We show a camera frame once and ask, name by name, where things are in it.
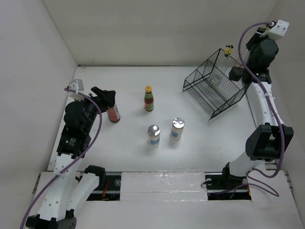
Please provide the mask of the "soy sauce bottle black cap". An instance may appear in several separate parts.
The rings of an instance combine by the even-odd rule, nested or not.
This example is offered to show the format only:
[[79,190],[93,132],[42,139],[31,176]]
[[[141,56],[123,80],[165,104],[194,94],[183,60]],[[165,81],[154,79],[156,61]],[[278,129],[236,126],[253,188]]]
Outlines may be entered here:
[[120,116],[120,113],[119,113],[119,110],[118,110],[118,107],[117,107],[116,103],[114,104],[113,107],[107,109],[107,115],[108,115],[109,120],[112,123],[119,122],[121,116]]

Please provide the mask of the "clear glass oil bottle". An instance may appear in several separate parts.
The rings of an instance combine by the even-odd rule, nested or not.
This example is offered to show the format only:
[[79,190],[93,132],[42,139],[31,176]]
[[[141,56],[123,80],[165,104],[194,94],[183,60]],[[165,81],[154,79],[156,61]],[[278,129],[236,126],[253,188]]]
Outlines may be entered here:
[[212,86],[217,87],[220,85],[224,76],[226,76],[226,72],[230,65],[230,55],[232,53],[234,46],[226,45],[224,50],[220,50],[218,57],[214,64],[214,69],[212,70],[210,76],[210,83]]

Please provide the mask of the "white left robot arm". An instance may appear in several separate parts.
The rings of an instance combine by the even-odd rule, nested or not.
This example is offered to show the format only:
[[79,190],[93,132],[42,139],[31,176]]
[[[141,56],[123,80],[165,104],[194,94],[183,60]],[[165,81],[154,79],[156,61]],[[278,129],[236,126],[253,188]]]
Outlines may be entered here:
[[65,91],[74,100],[65,107],[54,177],[30,204],[20,228],[73,229],[90,194],[106,185],[105,169],[98,166],[88,166],[78,185],[74,182],[85,154],[96,141],[90,137],[93,123],[114,104],[115,91],[93,87],[96,95],[85,95],[71,85]]

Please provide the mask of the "spice shaker blue label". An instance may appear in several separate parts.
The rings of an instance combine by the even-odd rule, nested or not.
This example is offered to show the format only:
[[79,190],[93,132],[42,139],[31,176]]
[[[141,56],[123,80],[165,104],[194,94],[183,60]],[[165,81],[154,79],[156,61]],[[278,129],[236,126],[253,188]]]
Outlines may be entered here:
[[180,140],[183,129],[185,127],[185,121],[181,117],[176,117],[172,121],[172,128],[171,128],[171,138],[174,140]]

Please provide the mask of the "spice shaker silver lid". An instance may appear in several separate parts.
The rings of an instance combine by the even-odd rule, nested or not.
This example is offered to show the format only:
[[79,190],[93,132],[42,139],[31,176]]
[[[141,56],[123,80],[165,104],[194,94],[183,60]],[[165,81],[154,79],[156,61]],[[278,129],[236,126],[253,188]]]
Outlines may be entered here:
[[157,147],[160,143],[160,127],[157,125],[150,125],[147,130],[149,140],[148,143],[149,145],[153,147]]

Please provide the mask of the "red chili sauce bottle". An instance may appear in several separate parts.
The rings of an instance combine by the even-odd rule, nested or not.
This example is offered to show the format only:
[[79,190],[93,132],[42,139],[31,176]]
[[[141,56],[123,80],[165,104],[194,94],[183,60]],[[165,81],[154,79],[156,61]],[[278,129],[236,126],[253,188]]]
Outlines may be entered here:
[[154,109],[154,97],[152,93],[152,87],[149,85],[145,87],[144,108],[148,112],[151,112]]

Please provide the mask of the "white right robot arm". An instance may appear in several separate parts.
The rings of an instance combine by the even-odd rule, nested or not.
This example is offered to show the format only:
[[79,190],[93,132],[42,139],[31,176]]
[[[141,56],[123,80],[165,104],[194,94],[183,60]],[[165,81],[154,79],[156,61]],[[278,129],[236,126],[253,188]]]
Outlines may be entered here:
[[217,194],[247,185],[263,162],[282,159],[294,132],[284,125],[265,67],[222,70],[219,51],[186,79],[182,68],[120,69],[122,121],[103,128],[101,151],[115,171],[221,169]]

